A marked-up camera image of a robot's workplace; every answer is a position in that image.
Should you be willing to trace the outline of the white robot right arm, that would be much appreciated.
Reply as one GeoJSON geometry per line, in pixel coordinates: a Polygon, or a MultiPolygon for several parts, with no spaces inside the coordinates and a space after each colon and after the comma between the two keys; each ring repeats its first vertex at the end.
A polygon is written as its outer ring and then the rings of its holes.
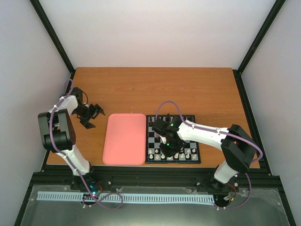
{"type": "Polygon", "coordinates": [[[202,143],[222,151],[225,160],[216,168],[210,180],[210,186],[217,191],[221,191],[235,175],[247,173],[258,152],[249,135],[235,124],[230,128],[214,128],[175,117],[171,122],[156,119],[152,130],[163,141],[159,148],[166,157],[184,150],[186,141],[202,143]]]}

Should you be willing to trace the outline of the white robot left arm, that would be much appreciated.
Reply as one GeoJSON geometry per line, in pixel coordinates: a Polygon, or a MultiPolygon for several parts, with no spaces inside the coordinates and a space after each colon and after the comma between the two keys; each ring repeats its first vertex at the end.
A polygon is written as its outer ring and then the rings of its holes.
{"type": "Polygon", "coordinates": [[[70,116],[76,115],[86,129],[91,129],[95,125],[90,123],[90,120],[105,113],[98,104],[83,102],[84,94],[80,88],[73,88],[70,95],[61,96],[59,103],[51,110],[40,113],[38,123],[44,148],[62,157],[73,175],[82,175],[82,185],[91,190],[97,186],[98,178],[91,173],[90,162],[82,156],[76,146],[76,133],[70,116]]]}

